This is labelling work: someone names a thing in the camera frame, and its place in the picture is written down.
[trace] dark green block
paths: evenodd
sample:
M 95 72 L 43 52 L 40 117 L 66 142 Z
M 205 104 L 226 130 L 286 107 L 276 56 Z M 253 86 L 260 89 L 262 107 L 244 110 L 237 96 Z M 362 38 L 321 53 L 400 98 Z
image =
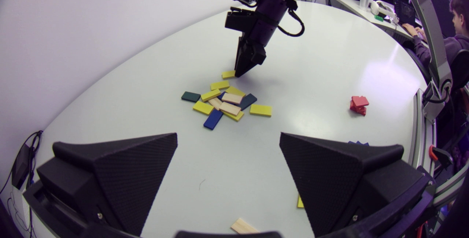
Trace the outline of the dark green block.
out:
M 181 99 L 192 101 L 192 102 L 197 102 L 200 99 L 200 94 L 186 91 L 182 95 Z

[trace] man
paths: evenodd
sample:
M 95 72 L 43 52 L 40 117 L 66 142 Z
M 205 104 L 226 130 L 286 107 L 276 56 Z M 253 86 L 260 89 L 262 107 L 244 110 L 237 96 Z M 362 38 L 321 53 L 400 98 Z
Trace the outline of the man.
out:
M 469 10 L 466 10 L 462 0 L 451 0 L 449 3 L 449 8 L 453 13 L 453 25 L 456 31 L 456 35 L 454 37 L 448 37 L 447 39 L 444 39 L 444 47 L 446 48 L 448 63 L 451 65 L 459 50 L 469 50 Z M 421 28 L 414 28 L 414 26 L 407 23 L 403 24 L 402 27 L 404 27 L 404 29 L 406 29 L 407 32 L 409 32 L 409 34 L 414 38 L 415 54 L 420 59 L 422 64 L 428 68 L 430 63 L 430 51 L 422 43 L 422 39 L 427 41 L 425 32 Z

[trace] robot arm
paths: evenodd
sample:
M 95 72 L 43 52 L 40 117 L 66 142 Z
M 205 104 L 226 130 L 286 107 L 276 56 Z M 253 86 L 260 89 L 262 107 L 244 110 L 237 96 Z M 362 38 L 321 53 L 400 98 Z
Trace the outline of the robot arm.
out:
M 425 28 L 427 41 L 432 56 L 429 71 L 432 81 L 424 93 L 424 116 L 434 121 L 449 99 L 453 78 L 446 57 L 443 36 L 438 18 L 431 0 L 412 0 L 415 10 Z
M 236 53 L 235 76 L 240 77 L 256 65 L 261 65 L 266 57 L 265 46 L 278 27 L 289 36 L 300 36 L 304 25 L 295 14 L 298 8 L 295 0 L 237 0 L 248 7 L 256 7 L 255 11 L 231 8 L 226 15 L 225 27 L 241 31 Z M 290 34 L 278 24 L 288 11 L 300 22 L 302 29 L 298 34 Z

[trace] yellow block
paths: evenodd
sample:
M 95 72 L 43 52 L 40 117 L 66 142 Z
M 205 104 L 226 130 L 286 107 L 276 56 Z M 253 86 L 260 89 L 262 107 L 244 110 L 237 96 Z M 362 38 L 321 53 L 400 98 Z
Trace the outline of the yellow block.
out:
M 221 73 L 221 77 L 223 79 L 227 79 L 227 78 L 234 78 L 235 77 L 235 71 L 236 70 L 231 70 L 231 71 L 225 71 L 223 73 Z
M 246 93 L 240 91 L 239 89 L 236 89 L 235 87 L 231 86 L 226 90 L 227 93 L 235 94 L 238 96 L 246 96 Z
M 255 114 L 258 116 L 272 116 L 272 106 L 257 105 L 251 104 L 250 114 Z
M 206 115 L 209 115 L 211 113 L 211 111 L 213 111 L 213 106 L 212 105 L 208 105 L 206 103 L 203 103 L 201 101 L 197 101 L 196 104 L 194 104 L 194 107 L 192 107 L 192 109 L 196 110 L 196 111 L 199 111 L 203 114 L 206 114 Z
M 200 97 L 203 102 L 208 101 L 209 99 L 213 99 L 214 97 L 220 95 L 221 92 L 219 89 L 216 89 L 214 91 L 207 92 L 206 94 L 202 94 Z
M 220 82 L 215 82 L 210 84 L 210 89 L 215 90 L 215 89 L 226 89 L 230 86 L 230 83 L 227 80 L 220 81 Z
M 298 195 L 298 204 L 296 205 L 297 208 L 304 208 L 303 201 L 301 200 L 300 195 Z
M 233 114 L 229 114 L 227 112 L 223 112 L 223 114 L 225 114 L 226 116 L 230 117 L 231 119 L 235 120 L 235 121 L 239 121 L 241 119 L 242 116 L 244 116 L 244 112 L 240 111 L 238 115 L 234 116 Z

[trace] desk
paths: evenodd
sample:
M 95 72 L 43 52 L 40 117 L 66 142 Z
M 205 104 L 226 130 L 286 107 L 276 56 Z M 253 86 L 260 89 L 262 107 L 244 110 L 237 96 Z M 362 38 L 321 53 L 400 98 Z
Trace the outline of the desk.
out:
M 273 106 L 271 118 L 224 116 L 210 131 L 207 116 L 182 101 L 203 93 L 235 64 L 241 33 L 225 29 L 226 12 L 205 19 L 145 49 L 96 82 L 43 134 L 38 166 L 52 158 L 52 143 L 93 143 L 177 132 L 176 149 L 143 237 L 173 237 L 178 230 L 233 233 L 241 217 L 260 231 L 285 238 L 312 237 L 298 191 L 278 143 L 280 132 L 338 141 L 399 143 L 409 149 L 413 97 L 426 84 L 410 56 L 385 32 L 348 12 L 298 2 L 301 37 L 275 32 L 267 59 L 230 79 Z M 297 32 L 286 15 L 280 25 Z M 370 105 L 361 116 L 352 95 Z M 48 231 L 34 219 L 38 237 Z
M 385 31 L 387 34 L 392 36 L 399 44 L 402 44 L 406 40 L 412 41 L 412 36 L 402 26 L 395 26 L 392 23 L 386 21 L 379 21 L 375 19 L 375 15 L 370 12 L 370 8 L 367 11 L 360 9 L 360 1 L 356 0 L 330 0 L 333 7 L 351 12 L 372 24 L 378 26 L 380 29 Z

